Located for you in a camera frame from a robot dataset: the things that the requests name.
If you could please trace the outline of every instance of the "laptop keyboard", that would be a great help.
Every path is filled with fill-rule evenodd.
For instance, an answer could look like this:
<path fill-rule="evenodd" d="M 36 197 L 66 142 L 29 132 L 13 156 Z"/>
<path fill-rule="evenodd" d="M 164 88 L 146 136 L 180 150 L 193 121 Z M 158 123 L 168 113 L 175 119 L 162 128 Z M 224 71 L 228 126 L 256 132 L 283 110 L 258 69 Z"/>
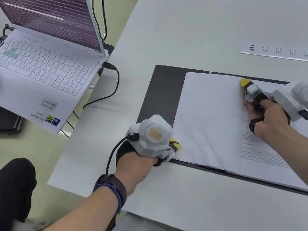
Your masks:
<path fill-rule="evenodd" d="M 41 47 L 35 40 L 8 39 L 0 47 L 0 66 L 73 96 L 98 64 Z"/>

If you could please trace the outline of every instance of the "forearm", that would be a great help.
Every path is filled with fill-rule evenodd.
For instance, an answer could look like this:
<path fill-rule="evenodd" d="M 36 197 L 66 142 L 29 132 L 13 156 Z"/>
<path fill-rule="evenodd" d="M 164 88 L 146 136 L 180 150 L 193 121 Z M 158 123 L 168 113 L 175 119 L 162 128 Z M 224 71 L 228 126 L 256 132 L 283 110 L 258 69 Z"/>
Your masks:
<path fill-rule="evenodd" d="M 271 129 L 262 139 L 308 184 L 308 138 L 286 126 Z"/>
<path fill-rule="evenodd" d="M 109 188 L 100 187 L 77 209 L 54 223 L 46 231 L 106 230 L 117 207 L 116 195 Z"/>

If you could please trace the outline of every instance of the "hand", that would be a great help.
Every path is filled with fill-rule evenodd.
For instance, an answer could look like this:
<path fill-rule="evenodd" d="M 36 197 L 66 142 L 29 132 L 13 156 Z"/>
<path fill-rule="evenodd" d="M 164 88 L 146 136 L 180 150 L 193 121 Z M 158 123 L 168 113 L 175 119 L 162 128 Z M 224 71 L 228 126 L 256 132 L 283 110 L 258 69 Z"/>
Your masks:
<path fill-rule="evenodd" d="M 260 105 L 265 109 L 264 115 L 256 113 L 252 103 L 245 101 L 244 104 L 248 110 L 250 120 L 264 116 L 264 121 L 257 122 L 255 126 L 255 134 L 261 139 L 264 139 L 273 129 L 289 126 L 284 110 L 277 103 L 262 100 Z"/>
<path fill-rule="evenodd" d="M 141 157 L 136 152 L 127 153 L 119 159 L 114 175 L 124 184 L 129 196 L 156 163 L 157 158 Z"/>

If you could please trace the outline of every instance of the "table surface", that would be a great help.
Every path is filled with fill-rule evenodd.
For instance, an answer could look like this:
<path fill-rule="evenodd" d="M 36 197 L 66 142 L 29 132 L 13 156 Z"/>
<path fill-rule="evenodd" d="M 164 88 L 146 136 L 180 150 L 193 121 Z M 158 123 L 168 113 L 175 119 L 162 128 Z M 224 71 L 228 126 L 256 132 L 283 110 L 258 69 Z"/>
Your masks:
<path fill-rule="evenodd" d="M 139 0 L 110 58 L 115 96 L 87 107 L 49 184 L 90 195 L 116 143 L 136 122 L 157 64 L 293 81 L 308 63 L 239 54 L 240 42 L 305 46 L 304 1 Z M 91 99 L 108 95 L 104 71 Z M 114 161 L 110 172 L 115 169 Z M 167 163 L 153 168 L 124 210 L 183 230 L 306 230 L 308 197 Z"/>

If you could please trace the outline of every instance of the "electrical outlet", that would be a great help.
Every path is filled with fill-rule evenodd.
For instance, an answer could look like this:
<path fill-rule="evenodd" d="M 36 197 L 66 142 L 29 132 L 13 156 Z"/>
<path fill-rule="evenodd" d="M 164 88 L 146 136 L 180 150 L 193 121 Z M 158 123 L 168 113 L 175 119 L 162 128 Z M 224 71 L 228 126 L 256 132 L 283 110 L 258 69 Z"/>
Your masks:
<path fill-rule="evenodd" d="M 241 54 L 252 54 L 282 59 L 308 61 L 308 47 L 283 46 L 279 44 L 243 41 Z"/>

